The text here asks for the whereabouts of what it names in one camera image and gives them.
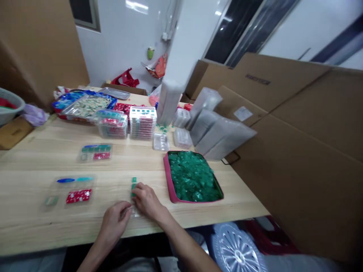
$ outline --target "wooden table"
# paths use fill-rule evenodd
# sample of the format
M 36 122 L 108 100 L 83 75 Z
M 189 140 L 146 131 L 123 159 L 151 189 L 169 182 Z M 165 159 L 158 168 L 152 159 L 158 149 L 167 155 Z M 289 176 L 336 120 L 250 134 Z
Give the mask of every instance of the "wooden table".
M 149 105 L 146 96 L 131 94 L 130 99 L 126 102 Z M 167 135 L 171 150 L 178 150 L 173 145 L 173 130 Z M 82 145 L 102 142 L 113 144 L 110 162 L 76 163 Z M 132 177 L 150 185 L 184 228 L 268 214 L 232 167 L 222 162 L 209 165 L 224 192 L 223 200 L 208 204 L 171 203 L 164 155 L 152 149 L 152 141 L 105 140 L 94 126 L 70 123 L 53 115 L 0 157 L 0 255 L 93 242 L 107 207 L 117 200 L 130 200 Z M 79 174 L 98 177 L 90 205 L 58 203 L 54 210 L 45 210 L 44 201 L 54 180 Z M 131 218 L 123 236 L 160 231 L 145 217 Z

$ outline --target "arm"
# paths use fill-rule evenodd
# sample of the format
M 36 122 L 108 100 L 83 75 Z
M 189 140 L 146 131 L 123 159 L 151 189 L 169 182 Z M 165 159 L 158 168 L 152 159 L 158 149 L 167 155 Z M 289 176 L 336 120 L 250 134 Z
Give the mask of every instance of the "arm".
M 168 209 L 157 198 L 154 190 L 141 182 L 132 191 L 137 208 L 155 220 L 169 237 L 178 256 L 194 272 L 221 272 L 212 258 L 195 242 L 195 240 L 178 224 Z
M 125 232 L 131 216 L 130 207 L 129 202 L 120 201 L 107 209 L 97 239 L 77 272 L 94 272 L 97 270 Z

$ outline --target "white sticker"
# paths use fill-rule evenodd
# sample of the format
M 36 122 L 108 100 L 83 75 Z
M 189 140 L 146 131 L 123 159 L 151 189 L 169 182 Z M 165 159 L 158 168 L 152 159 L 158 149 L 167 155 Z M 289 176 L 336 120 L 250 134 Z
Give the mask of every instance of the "white sticker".
M 236 116 L 241 122 L 246 120 L 247 118 L 253 115 L 245 106 L 240 107 L 238 110 L 235 111 L 234 116 Z

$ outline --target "pink tray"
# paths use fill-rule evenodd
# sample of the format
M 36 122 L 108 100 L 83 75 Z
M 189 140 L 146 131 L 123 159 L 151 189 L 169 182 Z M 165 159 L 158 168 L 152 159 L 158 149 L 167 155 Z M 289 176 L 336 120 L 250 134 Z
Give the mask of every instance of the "pink tray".
M 175 192 L 174 183 L 173 183 L 173 180 L 171 178 L 171 169 L 170 169 L 169 157 L 168 157 L 169 152 L 187 152 L 187 151 L 168 151 L 165 154 L 165 157 L 164 157 L 164 166 L 165 166 L 166 182 L 168 184 L 169 198 L 170 198 L 170 201 L 171 202 L 173 202 L 173 203 L 184 202 L 184 203 L 195 203 L 195 204 L 196 203 L 210 203 L 210 202 L 220 201 L 220 200 L 222 200 L 224 198 L 224 194 L 223 194 L 222 188 L 218 184 L 217 179 L 214 177 L 214 180 L 217 183 L 217 185 L 218 185 L 218 187 L 220 189 L 220 192 L 222 194 L 222 198 L 221 199 L 218 199 L 216 201 L 210 201 L 210 202 L 193 202 L 193 201 L 186 201 L 186 200 L 179 199 L 177 197 L 177 193 Z

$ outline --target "white wall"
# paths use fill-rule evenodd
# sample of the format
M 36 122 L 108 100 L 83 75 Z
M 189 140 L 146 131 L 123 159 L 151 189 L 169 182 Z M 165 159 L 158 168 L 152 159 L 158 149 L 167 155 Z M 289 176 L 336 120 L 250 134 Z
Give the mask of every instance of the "white wall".
M 166 78 L 174 79 L 185 89 L 195 64 L 203 56 L 226 3 L 227 0 L 183 1 L 166 66 Z
M 363 70 L 363 48 L 339 66 L 344 68 Z
M 362 0 L 300 0 L 259 52 L 311 60 L 363 12 Z
M 173 14 L 176 0 L 170 0 L 168 12 Z M 114 79 L 128 68 L 138 78 L 138 87 L 151 89 L 158 85 L 140 62 L 150 64 L 162 56 L 168 45 L 161 41 L 166 26 L 168 0 L 136 0 L 148 7 L 144 13 L 126 7 L 125 0 L 99 0 L 101 33 L 77 26 L 79 40 L 87 65 L 91 85 L 99 87 L 107 79 Z M 154 57 L 147 59 L 147 49 L 154 47 Z

